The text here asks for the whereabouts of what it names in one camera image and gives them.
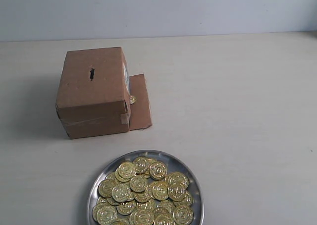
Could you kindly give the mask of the gold coin plate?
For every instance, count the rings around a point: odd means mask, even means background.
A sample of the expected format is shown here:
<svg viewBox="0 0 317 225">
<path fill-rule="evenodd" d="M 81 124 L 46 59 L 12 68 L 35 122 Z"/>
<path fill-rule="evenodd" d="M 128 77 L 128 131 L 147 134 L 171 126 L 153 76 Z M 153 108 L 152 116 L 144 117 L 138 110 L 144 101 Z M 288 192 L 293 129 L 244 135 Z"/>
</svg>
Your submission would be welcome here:
<svg viewBox="0 0 317 225">
<path fill-rule="evenodd" d="M 119 175 L 124 179 L 131 179 L 136 174 L 136 167 L 130 161 L 124 161 L 118 167 Z"/>
<path fill-rule="evenodd" d="M 154 180 L 161 180 L 167 176 L 167 166 L 161 161 L 156 161 L 149 166 L 149 174 Z"/>
<path fill-rule="evenodd" d="M 148 187 L 148 181 L 143 175 L 136 175 L 129 182 L 130 188 L 136 193 L 141 193 Z"/>
<path fill-rule="evenodd" d="M 187 205 L 179 205 L 173 211 L 173 219 L 177 225 L 189 225 L 194 219 L 194 212 Z"/>
<path fill-rule="evenodd" d="M 173 201 L 181 201 L 186 196 L 186 188 L 181 183 L 175 183 L 168 187 L 169 198 Z"/>
<path fill-rule="evenodd" d="M 117 219 L 116 209 L 112 206 L 103 206 L 98 210 L 96 218 L 100 225 L 109 225 Z"/>
<path fill-rule="evenodd" d="M 119 183 L 115 185 L 112 189 L 112 197 L 118 203 L 127 201 L 130 197 L 130 194 L 130 187 L 124 183 Z"/>
</svg>

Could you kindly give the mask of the round silver metal plate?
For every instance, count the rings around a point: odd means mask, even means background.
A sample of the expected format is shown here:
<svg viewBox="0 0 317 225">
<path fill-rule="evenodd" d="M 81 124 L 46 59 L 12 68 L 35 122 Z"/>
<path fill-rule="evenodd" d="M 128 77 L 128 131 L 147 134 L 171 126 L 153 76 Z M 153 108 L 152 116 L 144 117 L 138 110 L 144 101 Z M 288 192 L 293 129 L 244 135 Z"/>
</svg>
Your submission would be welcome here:
<svg viewBox="0 0 317 225">
<path fill-rule="evenodd" d="M 201 225 L 203 220 L 194 174 L 160 151 L 135 151 L 110 162 L 88 198 L 90 225 Z"/>
</svg>

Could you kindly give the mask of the gold coin bottom right plate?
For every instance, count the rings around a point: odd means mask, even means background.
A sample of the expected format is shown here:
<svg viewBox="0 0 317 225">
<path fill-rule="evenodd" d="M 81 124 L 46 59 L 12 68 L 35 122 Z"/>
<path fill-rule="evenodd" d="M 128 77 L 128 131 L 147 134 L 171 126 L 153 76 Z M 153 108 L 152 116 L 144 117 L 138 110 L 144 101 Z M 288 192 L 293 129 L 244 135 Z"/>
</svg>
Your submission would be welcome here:
<svg viewBox="0 0 317 225">
<path fill-rule="evenodd" d="M 179 205 L 173 211 L 173 219 L 177 225 L 189 225 L 194 219 L 194 212 L 187 205 Z"/>
</svg>

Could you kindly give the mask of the gold coin centre plate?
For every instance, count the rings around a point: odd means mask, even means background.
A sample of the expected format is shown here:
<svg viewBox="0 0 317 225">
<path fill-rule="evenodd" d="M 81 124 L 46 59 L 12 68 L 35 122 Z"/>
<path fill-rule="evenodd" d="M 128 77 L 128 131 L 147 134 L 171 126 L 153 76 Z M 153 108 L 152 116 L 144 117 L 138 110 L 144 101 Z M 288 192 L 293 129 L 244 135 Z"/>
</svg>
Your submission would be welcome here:
<svg viewBox="0 0 317 225">
<path fill-rule="evenodd" d="M 143 175 L 136 175 L 129 182 L 130 188 L 136 193 L 141 193 L 148 187 L 148 181 Z"/>
</svg>

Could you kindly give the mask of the gold coin top plate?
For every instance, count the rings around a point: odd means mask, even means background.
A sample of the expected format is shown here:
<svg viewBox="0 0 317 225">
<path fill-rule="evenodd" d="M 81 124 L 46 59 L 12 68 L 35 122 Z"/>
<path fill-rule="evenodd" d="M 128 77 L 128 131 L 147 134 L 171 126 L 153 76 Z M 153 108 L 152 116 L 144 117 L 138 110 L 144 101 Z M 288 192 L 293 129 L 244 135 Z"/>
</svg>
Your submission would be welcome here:
<svg viewBox="0 0 317 225">
<path fill-rule="evenodd" d="M 154 180 L 161 180 L 167 176 L 167 166 L 161 161 L 156 161 L 149 166 L 149 174 Z"/>
</svg>

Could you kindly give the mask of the gold coin upper left plate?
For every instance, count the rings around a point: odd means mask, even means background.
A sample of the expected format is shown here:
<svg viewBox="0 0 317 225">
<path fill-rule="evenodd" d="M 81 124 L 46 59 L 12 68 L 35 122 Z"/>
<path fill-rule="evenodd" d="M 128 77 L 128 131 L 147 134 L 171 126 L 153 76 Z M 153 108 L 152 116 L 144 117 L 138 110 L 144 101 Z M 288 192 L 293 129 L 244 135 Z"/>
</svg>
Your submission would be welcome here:
<svg viewBox="0 0 317 225">
<path fill-rule="evenodd" d="M 130 161 L 124 161 L 118 167 L 119 175 L 124 179 L 131 179 L 136 174 L 136 167 Z"/>
</svg>

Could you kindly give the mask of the brown cardboard slotted box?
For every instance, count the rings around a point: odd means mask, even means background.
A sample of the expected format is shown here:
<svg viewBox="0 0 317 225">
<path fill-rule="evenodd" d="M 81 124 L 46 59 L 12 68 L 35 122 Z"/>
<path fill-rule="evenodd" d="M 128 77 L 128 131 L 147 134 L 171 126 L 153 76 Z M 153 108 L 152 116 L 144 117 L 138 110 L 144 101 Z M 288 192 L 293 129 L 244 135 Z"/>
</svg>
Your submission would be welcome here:
<svg viewBox="0 0 317 225">
<path fill-rule="evenodd" d="M 152 126 L 145 77 L 128 74 L 122 47 L 68 51 L 55 108 L 71 139 Z"/>
</svg>

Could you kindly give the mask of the gold coin bottom left plate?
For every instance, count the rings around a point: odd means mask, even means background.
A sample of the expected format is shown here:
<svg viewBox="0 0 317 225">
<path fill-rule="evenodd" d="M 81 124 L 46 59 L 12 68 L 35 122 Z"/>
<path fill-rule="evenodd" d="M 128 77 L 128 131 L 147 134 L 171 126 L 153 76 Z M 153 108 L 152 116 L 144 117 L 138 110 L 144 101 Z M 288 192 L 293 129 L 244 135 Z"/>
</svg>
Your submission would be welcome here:
<svg viewBox="0 0 317 225">
<path fill-rule="evenodd" d="M 96 218 L 100 225 L 109 225 L 117 219 L 116 209 L 112 206 L 103 206 L 98 210 Z"/>
</svg>

